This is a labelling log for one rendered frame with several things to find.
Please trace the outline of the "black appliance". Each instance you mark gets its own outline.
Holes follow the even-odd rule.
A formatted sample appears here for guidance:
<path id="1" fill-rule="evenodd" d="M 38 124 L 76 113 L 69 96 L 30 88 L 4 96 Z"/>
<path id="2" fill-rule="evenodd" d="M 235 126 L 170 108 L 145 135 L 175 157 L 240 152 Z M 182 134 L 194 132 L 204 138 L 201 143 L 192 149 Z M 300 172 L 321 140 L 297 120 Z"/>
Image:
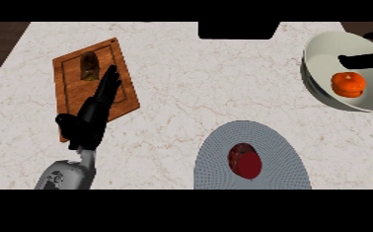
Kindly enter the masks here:
<path id="1" fill-rule="evenodd" d="M 270 39 L 279 22 L 212 22 L 198 23 L 203 39 Z"/>

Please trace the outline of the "orange round fruit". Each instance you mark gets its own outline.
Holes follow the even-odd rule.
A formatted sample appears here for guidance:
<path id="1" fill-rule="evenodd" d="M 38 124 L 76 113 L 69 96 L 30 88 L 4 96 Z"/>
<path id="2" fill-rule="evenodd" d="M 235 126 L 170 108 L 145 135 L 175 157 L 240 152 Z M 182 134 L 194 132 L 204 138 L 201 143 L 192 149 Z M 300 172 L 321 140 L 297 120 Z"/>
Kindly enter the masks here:
<path id="1" fill-rule="evenodd" d="M 359 98 L 366 89 L 366 80 L 357 72 L 340 72 L 331 78 L 331 86 L 338 96 Z"/>

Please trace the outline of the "grey round placemat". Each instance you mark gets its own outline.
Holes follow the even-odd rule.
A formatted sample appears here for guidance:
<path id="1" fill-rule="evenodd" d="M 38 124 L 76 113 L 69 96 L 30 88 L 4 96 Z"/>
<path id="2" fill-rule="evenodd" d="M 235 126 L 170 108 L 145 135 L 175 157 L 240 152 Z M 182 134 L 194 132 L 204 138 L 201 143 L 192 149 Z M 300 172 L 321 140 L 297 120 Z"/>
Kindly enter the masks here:
<path id="1" fill-rule="evenodd" d="M 229 151 L 240 143 L 254 146 L 263 169 L 245 179 L 229 167 Z M 197 190 L 310 190 L 312 182 L 303 159 L 282 134 L 266 124 L 237 120 L 206 138 L 195 160 Z"/>

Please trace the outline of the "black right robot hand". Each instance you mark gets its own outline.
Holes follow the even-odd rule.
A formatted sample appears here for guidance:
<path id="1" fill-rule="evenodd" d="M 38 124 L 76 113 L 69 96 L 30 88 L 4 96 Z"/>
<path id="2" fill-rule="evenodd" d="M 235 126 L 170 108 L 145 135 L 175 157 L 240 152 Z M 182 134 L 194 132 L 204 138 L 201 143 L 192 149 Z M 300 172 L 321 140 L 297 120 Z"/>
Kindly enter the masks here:
<path id="1" fill-rule="evenodd" d="M 360 55 L 340 55 L 338 60 L 347 69 L 373 68 L 373 53 Z"/>

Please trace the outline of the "dark brown-green vegetable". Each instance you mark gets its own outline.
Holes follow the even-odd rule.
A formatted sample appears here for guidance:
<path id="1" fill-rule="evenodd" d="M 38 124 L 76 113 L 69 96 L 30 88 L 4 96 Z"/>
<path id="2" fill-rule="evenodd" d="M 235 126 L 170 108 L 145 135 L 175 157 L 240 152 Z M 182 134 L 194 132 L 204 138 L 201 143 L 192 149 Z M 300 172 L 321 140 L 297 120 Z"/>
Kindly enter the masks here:
<path id="1" fill-rule="evenodd" d="M 99 79 L 99 59 L 94 51 L 86 52 L 80 59 L 80 79 L 83 81 Z"/>

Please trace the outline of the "white bowl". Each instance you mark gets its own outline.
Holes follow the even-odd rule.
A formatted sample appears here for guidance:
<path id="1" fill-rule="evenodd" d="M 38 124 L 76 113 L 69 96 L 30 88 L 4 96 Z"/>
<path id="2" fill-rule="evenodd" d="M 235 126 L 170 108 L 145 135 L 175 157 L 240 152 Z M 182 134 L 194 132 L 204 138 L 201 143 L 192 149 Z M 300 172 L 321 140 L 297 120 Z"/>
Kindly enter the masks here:
<path id="1" fill-rule="evenodd" d="M 373 113 L 373 66 L 366 69 L 346 68 L 338 56 L 373 53 L 373 42 L 347 32 L 327 32 L 316 35 L 306 46 L 301 73 L 313 96 L 332 108 L 343 111 Z M 368 82 L 363 95 L 346 98 L 332 91 L 332 75 L 340 72 L 357 72 Z"/>

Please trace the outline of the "brown wooden cutting board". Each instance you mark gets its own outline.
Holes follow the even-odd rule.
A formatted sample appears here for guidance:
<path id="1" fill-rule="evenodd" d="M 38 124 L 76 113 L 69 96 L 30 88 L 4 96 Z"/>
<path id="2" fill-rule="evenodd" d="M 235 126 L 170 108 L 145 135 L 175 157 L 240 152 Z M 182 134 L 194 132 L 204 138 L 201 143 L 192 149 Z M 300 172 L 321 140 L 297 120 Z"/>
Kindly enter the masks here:
<path id="1" fill-rule="evenodd" d="M 122 86 L 108 118 L 113 121 L 141 108 L 119 38 L 108 39 L 54 59 L 58 113 L 77 115 L 86 99 L 95 94 L 99 81 L 82 80 L 80 61 L 89 51 L 98 56 L 99 76 L 104 76 L 111 65 L 117 66 L 120 73 Z"/>

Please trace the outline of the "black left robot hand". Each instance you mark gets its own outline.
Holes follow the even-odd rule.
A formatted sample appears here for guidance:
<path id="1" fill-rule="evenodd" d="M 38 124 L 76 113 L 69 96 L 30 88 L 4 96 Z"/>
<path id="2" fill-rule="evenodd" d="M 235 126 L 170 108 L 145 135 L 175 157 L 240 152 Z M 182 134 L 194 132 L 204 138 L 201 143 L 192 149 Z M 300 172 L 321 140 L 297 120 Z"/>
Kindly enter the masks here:
<path id="1" fill-rule="evenodd" d="M 117 66 L 111 65 L 101 79 L 95 95 L 86 99 L 79 114 L 57 116 L 63 137 L 70 141 L 70 150 L 97 150 L 104 138 L 110 110 L 120 85 Z"/>

